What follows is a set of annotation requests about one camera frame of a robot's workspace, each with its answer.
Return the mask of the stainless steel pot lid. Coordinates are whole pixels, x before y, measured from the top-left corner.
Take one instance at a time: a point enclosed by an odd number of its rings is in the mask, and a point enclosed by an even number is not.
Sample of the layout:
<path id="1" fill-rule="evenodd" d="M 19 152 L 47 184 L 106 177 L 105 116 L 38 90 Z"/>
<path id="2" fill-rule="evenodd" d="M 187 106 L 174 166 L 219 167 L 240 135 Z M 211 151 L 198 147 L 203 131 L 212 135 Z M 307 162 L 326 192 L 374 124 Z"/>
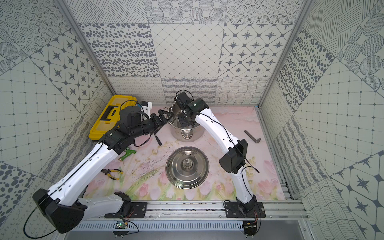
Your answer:
<path id="1" fill-rule="evenodd" d="M 170 183 L 179 189 L 200 186 L 207 179 L 209 170 L 208 157 L 195 147 L 175 150 L 166 162 L 166 176 Z"/>

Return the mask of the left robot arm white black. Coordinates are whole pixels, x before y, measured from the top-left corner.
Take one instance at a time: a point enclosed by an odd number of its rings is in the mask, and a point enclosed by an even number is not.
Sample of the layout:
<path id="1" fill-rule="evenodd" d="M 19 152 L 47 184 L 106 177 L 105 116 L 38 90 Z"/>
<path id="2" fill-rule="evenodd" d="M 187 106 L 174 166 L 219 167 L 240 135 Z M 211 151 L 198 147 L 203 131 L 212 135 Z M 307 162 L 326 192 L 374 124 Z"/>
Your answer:
<path id="1" fill-rule="evenodd" d="M 80 195 L 110 162 L 135 144 L 136 138 L 156 134 L 173 115 L 172 112 L 159 110 L 157 114 L 148 116 L 139 106 L 121 110 L 119 121 L 74 169 L 48 190 L 39 189 L 34 193 L 33 200 L 42 215 L 61 234 L 89 218 L 129 217 L 134 207 L 131 198 L 123 192 L 95 200 L 85 200 Z"/>

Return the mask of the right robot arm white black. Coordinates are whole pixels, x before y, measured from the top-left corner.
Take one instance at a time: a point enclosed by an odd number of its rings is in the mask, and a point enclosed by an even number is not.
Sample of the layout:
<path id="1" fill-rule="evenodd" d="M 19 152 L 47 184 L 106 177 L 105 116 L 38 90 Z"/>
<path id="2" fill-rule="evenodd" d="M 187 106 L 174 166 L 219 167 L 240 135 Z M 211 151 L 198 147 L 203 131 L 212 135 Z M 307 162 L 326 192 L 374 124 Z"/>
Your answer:
<path id="1" fill-rule="evenodd" d="M 219 164 L 225 172 L 231 175 L 239 206 L 249 212 L 257 205 L 257 198 L 252 192 L 246 175 L 248 142 L 232 135 L 220 123 L 203 99 L 194 99 L 189 94 L 188 91 L 181 90 L 176 93 L 174 98 L 175 104 L 181 110 L 178 115 L 181 126 L 187 127 L 197 123 L 217 142 L 224 154 L 219 159 Z"/>

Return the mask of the yellow black toolbox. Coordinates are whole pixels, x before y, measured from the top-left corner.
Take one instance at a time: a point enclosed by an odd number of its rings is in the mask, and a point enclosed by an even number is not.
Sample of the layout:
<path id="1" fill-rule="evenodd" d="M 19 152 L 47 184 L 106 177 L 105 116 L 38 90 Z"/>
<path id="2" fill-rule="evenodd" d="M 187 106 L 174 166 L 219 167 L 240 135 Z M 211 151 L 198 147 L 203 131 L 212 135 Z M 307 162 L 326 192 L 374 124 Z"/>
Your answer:
<path id="1" fill-rule="evenodd" d="M 137 104 L 137 98 L 125 95 L 114 95 L 90 130 L 89 138 L 92 141 L 98 141 L 120 120 L 122 104 L 123 107 L 135 106 Z"/>

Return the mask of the green toy drill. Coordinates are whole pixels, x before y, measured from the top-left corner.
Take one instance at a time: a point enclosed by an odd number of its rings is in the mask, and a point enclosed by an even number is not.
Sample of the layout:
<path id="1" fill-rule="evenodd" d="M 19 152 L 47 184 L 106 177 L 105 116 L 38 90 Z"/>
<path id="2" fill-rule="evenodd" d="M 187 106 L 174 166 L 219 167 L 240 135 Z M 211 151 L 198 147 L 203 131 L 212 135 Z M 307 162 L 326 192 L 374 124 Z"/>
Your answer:
<path id="1" fill-rule="evenodd" d="M 136 154 L 137 151 L 131 150 L 130 148 L 126 148 L 122 155 L 119 157 L 119 161 L 124 161 L 127 157 L 132 154 Z"/>

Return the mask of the grey hex key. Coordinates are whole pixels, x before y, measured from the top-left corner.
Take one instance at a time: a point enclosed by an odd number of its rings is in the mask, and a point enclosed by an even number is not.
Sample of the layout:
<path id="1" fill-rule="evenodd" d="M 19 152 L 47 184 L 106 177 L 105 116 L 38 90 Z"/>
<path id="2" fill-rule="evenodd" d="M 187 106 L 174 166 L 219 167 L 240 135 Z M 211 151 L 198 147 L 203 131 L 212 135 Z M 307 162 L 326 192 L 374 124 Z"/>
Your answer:
<path id="1" fill-rule="evenodd" d="M 244 130 L 244 133 L 254 142 L 259 143 L 261 141 L 261 138 L 255 138 L 252 136 L 247 130 Z"/>

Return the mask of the left circuit board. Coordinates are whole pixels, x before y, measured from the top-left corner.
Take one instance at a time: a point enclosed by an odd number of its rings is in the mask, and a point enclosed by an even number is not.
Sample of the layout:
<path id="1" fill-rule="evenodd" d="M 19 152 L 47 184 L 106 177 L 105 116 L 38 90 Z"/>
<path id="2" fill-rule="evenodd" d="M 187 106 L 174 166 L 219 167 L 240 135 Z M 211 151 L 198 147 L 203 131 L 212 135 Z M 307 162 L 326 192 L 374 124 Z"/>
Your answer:
<path id="1" fill-rule="evenodd" d="M 116 223 L 116 229 L 127 229 L 128 224 L 124 221 L 118 221 Z"/>

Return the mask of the circuit board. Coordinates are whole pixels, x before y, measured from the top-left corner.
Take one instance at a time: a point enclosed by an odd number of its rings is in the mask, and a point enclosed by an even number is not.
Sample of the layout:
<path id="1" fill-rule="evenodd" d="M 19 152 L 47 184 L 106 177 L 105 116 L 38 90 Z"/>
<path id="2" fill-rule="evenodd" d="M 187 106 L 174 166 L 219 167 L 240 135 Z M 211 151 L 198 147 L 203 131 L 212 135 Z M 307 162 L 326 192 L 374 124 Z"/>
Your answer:
<path id="1" fill-rule="evenodd" d="M 246 237 L 253 237 L 258 232 L 257 222 L 243 221 L 243 230 Z"/>
<path id="2" fill-rule="evenodd" d="M 118 221 L 116 223 L 116 229 L 127 229 L 128 224 L 124 221 Z"/>

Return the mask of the right circuit board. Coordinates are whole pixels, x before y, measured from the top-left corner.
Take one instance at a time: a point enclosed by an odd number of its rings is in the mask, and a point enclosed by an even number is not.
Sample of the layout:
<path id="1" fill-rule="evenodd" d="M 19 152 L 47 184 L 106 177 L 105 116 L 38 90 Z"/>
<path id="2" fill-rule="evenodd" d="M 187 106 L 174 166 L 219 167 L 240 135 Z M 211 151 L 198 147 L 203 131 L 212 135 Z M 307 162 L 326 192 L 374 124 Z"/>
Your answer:
<path id="1" fill-rule="evenodd" d="M 243 230 L 246 237 L 253 237 L 258 232 L 257 222 L 243 221 Z"/>

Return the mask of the black handled hammer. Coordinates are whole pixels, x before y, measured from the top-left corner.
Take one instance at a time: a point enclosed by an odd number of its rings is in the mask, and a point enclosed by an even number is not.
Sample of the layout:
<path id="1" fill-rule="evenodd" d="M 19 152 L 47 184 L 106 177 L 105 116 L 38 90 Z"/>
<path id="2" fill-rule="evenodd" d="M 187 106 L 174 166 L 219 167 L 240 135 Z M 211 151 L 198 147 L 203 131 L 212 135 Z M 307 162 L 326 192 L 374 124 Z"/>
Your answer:
<path id="1" fill-rule="evenodd" d="M 159 146 L 162 146 L 163 144 L 162 144 L 161 140 L 159 139 L 159 137 L 155 135 L 155 138 L 156 138 L 156 141 L 159 144 Z"/>

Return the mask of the yellow handled pliers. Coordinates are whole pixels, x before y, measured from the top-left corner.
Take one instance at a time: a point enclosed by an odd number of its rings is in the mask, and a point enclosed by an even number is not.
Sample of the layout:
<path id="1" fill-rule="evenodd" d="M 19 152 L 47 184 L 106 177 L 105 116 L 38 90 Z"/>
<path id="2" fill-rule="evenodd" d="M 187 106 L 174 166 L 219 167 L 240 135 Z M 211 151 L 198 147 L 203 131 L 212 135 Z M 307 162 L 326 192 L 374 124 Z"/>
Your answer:
<path id="1" fill-rule="evenodd" d="M 119 181 L 120 178 L 119 177 L 115 177 L 113 176 L 113 173 L 118 173 L 120 175 L 122 175 L 124 172 L 119 170 L 119 169 L 102 169 L 101 172 L 105 175 L 107 175 L 110 179 L 114 180 L 114 181 Z"/>

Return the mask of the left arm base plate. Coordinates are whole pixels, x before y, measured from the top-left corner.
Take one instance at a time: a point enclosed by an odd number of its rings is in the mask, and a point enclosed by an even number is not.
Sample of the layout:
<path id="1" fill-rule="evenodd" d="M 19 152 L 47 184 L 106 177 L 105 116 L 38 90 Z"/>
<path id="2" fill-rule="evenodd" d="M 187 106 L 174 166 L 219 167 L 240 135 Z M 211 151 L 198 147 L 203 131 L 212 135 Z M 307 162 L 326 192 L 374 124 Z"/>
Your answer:
<path id="1" fill-rule="evenodd" d="M 147 202 L 124 202 L 123 206 L 117 213 L 105 214 L 104 217 L 106 219 L 142 219 L 145 217 L 147 206 Z"/>

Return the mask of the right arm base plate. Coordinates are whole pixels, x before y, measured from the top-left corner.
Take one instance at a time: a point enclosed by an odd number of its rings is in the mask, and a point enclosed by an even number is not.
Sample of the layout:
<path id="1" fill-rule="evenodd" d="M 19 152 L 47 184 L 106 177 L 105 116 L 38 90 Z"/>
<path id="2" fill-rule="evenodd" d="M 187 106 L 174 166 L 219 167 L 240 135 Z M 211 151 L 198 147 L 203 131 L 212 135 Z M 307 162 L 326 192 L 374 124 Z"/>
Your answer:
<path id="1" fill-rule="evenodd" d="M 224 201 L 226 218 L 265 218 L 265 208 L 262 202 L 250 202 L 246 205 L 239 202 Z"/>

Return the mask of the aluminium mounting rail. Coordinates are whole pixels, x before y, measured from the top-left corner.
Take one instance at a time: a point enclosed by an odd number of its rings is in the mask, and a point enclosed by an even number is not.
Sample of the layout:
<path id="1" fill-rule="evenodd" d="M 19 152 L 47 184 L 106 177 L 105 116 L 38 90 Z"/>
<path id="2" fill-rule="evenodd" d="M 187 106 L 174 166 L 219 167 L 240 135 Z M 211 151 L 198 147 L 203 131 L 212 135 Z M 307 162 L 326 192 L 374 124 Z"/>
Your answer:
<path id="1" fill-rule="evenodd" d="M 301 201 L 263 201 L 248 217 L 240 214 L 236 202 L 224 201 L 132 201 L 129 220 L 308 220 Z"/>

